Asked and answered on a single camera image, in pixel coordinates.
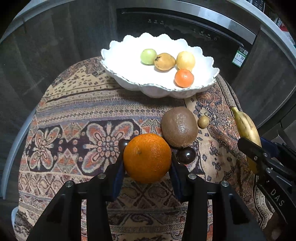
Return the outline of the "right hand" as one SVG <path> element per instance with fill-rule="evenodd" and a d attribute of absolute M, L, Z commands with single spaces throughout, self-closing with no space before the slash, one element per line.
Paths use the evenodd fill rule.
<path fill-rule="evenodd" d="M 266 240 L 289 240 L 289 226 L 276 212 L 273 213 L 267 222 L 263 233 L 266 236 Z"/>

